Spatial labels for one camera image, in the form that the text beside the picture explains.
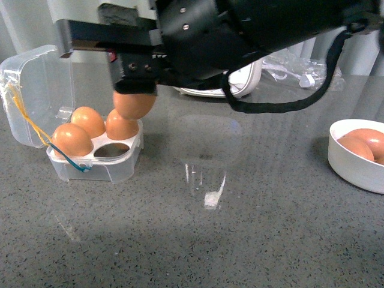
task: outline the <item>empty egg slot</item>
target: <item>empty egg slot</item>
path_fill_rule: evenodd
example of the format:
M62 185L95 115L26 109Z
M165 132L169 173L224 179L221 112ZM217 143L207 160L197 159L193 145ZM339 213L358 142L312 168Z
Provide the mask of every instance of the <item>empty egg slot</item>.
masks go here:
M118 157L129 151L130 147L124 143L110 143L99 147L94 152L95 158Z

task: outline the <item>egg carton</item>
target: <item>egg carton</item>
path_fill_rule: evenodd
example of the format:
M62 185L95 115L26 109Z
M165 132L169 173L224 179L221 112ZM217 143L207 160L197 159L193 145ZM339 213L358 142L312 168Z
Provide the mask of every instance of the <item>egg carton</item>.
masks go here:
M101 180L119 183L132 177L137 158L143 149L143 123L138 120L139 132L126 140L112 140L104 133L92 139L93 150L82 157L70 157L80 167L89 167L90 170L81 172L73 167L65 158L57 156L52 147L47 148L47 155L60 179ZM96 151L110 144L125 144L129 150L115 157L97 157Z

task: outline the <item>gray countertop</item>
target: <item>gray countertop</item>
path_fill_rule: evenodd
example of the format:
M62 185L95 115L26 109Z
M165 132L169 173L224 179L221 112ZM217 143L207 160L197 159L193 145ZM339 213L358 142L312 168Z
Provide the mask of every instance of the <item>gray countertop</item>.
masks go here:
M77 106L106 115L105 67L74 73ZM343 92L282 115L161 86L135 174L120 184L60 180L1 112L0 286L383 286L384 198L327 161L333 122L384 121L383 80L346 77ZM264 79L248 99L304 94Z

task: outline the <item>white bowl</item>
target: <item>white bowl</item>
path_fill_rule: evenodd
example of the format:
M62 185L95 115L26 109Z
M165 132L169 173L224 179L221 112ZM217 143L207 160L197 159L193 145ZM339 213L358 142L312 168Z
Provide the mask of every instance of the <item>white bowl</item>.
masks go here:
M350 152L337 142L348 132L360 128L384 133L384 123L361 119L337 121L329 128L328 161L335 172L351 184L384 194L384 166Z

